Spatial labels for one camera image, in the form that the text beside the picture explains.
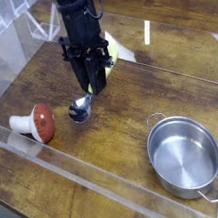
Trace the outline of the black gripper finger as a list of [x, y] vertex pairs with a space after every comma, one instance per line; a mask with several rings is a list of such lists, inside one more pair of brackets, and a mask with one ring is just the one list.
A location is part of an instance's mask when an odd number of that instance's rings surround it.
[[90, 79], [90, 85], [95, 95], [98, 95], [107, 85], [105, 67], [94, 57], [85, 60], [85, 67]]
[[88, 73], [85, 68], [85, 62], [82, 58], [73, 58], [70, 61], [72, 65], [72, 69], [74, 70], [74, 74], [79, 82], [79, 85], [83, 89], [83, 91], [87, 92], [89, 87], [90, 80], [88, 79]]

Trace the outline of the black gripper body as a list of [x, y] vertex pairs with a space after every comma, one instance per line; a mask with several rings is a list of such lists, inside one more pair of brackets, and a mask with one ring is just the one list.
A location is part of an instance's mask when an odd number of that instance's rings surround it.
[[93, 2], [80, 5], [68, 5], [59, 8], [67, 36], [60, 37], [63, 47], [63, 58], [71, 61], [73, 58], [94, 57], [104, 67], [112, 65], [108, 51], [108, 41], [101, 37], [99, 20], [103, 14], [97, 13]]

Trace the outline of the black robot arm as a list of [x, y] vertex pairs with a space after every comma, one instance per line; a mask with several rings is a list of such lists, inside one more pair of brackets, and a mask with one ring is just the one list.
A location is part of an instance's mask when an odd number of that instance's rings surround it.
[[60, 37], [63, 58], [69, 61], [85, 92], [99, 94], [107, 85], [105, 68], [112, 67], [108, 41], [101, 37], [102, 0], [56, 0], [67, 36]]

